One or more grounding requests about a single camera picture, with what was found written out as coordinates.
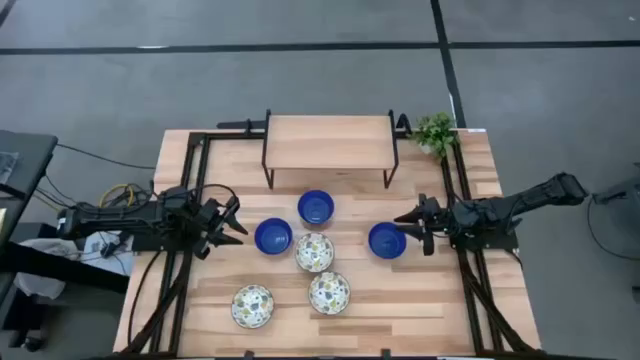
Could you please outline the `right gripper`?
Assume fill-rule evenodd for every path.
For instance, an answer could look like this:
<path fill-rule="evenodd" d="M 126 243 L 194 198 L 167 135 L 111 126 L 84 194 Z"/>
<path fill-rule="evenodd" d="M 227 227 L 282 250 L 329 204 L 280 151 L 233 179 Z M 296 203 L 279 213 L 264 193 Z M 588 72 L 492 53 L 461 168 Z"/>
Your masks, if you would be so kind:
<path fill-rule="evenodd" d="M 423 254 L 431 256 L 435 252 L 435 233 L 448 235 L 453 229 L 453 215 L 448 208 L 442 208 L 435 197 L 425 194 L 418 196 L 418 208 L 394 219 L 397 223 L 418 223 L 397 225 L 396 230 L 422 242 Z"/>

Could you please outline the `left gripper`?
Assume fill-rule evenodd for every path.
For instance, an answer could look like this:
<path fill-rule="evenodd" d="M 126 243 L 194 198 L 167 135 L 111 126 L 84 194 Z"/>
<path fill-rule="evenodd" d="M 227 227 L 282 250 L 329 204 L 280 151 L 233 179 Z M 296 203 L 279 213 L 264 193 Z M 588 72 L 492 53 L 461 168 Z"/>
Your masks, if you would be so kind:
<path fill-rule="evenodd" d="M 200 231 L 200 238 L 195 242 L 192 249 L 194 255 L 204 260 L 210 253 L 210 245 L 214 247 L 224 245 L 243 245 L 239 239 L 226 235 L 224 225 L 241 234 L 248 231 L 236 218 L 236 213 L 240 208 L 238 199 L 229 199 L 225 204 L 214 198 L 209 198 L 198 210 L 193 221 Z"/>

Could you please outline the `blue plastic bowl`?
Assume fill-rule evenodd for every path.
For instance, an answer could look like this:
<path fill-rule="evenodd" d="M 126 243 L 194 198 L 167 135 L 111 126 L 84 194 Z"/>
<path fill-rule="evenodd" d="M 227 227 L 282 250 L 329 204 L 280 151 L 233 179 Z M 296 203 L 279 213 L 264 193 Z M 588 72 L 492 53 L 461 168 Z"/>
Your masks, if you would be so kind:
<path fill-rule="evenodd" d="M 370 250 L 382 259 L 395 259 L 401 256 L 407 246 L 404 233 L 390 222 L 375 224 L 368 234 Z"/>
<path fill-rule="evenodd" d="M 293 241 L 290 225 L 281 218 L 262 221 L 254 234 L 256 247 L 264 254 L 278 255 L 285 252 Z"/>
<path fill-rule="evenodd" d="M 321 225 L 328 222 L 335 209 L 329 193 L 322 190 L 309 190 L 298 201 L 297 210 L 300 217 L 309 224 Z"/>

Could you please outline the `yellow floral patterned bowl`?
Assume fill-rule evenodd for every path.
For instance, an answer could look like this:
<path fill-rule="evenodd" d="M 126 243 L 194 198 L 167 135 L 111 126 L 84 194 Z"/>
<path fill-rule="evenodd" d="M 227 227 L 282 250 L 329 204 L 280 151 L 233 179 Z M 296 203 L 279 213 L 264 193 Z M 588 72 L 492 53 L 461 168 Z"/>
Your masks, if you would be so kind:
<path fill-rule="evenodd" d="M 351 296 L 349 282 L 337 272 L 318 274 L 308 288 L 311 306 L 324 315 L 337 315 L 348 306 Z"/>
<path fill-rule="evenodd" d="M 272 317 L 275 301 L 269 289 L 259 284 L 241 288 L 233 297 L 233 320 L 246 329 L 264 326 Z"/>
<path fill-rule="evenodd" d="M 294 255 L 298 266 L 302 270 L 320 273 L 331 266 L 335 248 L 326 235 L 311 232 L 303 235 L 296 242 Z"/>

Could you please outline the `green plant in white pot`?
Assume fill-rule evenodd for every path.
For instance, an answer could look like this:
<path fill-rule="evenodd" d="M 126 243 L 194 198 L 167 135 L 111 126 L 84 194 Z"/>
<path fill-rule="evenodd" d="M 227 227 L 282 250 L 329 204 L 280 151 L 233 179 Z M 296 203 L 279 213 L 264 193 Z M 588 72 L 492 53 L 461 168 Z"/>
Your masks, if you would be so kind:
<path fill-rule="evenodd" d="M 418 119 L 417 125 L 410 139 L 439 159 L 446 157 L 448 149 L 458 143 L 452 130 L 454 121 L 447 113 L 423 116 Z"/>

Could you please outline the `black flat beam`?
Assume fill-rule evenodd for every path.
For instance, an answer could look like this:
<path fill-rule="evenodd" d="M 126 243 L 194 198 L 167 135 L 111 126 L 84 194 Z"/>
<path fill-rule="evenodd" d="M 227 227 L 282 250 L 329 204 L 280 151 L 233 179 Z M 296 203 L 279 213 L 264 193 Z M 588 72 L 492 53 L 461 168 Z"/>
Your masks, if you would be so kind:
<path fill-rule="evenodd" d="M 125 275 L 11 242 L 0 247 L 0 272 L 38 275 L 120 294 L 129 283 Z"/>

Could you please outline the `white cloth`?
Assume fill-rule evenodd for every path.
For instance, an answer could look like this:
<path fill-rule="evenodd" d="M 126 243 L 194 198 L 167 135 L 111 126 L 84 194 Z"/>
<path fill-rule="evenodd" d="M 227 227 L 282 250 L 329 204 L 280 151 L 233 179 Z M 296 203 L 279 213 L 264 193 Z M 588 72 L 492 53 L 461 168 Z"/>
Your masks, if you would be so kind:
<path fill-rule="evenodd" d="M 120 231 L 97 232 L 85 238 L 83 248 L 72 240 L 59 238 L 36 238 L 22 242 L 23 246 L 40 252 L 81 262 L 95 268 L 129 277 L 132 271 L 132 235 L 120 236 Z M 40 275 L 19 272 L 14 285 L 26 295 L 38 295 L 49 299 L 58 298 L 66 285 L 65 281 Z"/>

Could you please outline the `black desk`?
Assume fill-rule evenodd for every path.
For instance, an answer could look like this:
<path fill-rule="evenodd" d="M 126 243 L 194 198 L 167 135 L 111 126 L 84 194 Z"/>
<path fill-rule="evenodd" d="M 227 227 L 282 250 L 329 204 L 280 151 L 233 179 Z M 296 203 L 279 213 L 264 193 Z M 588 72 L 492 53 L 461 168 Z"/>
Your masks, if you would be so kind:
<path fill-rule="evenodd" d="M 17 160 L 5 184 L 0 182 L 0 210 L 4 209 L 0 242 L 13 232 L 58 143 L 54 135 L 0 130 L 0 153 L 16 153 Z"/>

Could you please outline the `black aluminium rig frame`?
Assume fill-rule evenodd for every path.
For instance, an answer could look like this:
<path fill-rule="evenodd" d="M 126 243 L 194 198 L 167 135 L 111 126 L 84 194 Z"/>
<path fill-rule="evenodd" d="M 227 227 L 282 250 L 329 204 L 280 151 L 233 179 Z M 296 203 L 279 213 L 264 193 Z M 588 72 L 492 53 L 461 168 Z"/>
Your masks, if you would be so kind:
<path fill-rule="evenodd" d="M 280 171 L 269 188 L 261 165 L 262 143 L 237 130 L 216 130 L 210 145 L 208 194 L 239 195 L 239 221 L 248 233 L 243 245 L 215 248 L 191 265 L 181 319 L 167 315 L 159 347 L 167 350 L 180 331 L 181 357 L 377 355 L 467 355 L 474 346 L 459 261 L 445 238 L 433 255 L 410 240 L 393 260 L 376 257 L 368 245 L 371 227 L 408 212 L 423 193 L 444 200 L 440 165 L 412 142 L 397 144 L 399 168 L 388 188 L 377 172 Z M 320 188 L 331 194 L 335 212 L 327 236 L 336 248 L 333 270 L 349 282 L 352 296 L 338 315 L 315 311 L 308 300 L 312 276 L 301 270 L 292 251 L 269 256 L 254 245 L 263 220 L 287 221 L 296 235 L 305 228 L 297 213 L 299 196 Z M 275 305 L 271 319 L 257 329 L 232 318 L 234 295 L 259 284 Z"/>

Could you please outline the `wooden shelf riser black frame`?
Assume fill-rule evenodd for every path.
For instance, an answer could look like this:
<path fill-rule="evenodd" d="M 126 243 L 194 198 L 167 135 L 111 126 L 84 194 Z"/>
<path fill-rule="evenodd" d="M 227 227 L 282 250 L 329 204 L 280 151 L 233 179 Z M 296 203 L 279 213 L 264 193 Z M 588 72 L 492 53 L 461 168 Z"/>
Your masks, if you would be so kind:
<path fill-rule="evenodd" d="M 388 188 L 399 166 L 395 114 L 267 112 L 261 165 L 269 188 L 277 170 L 380 170 Z"/>

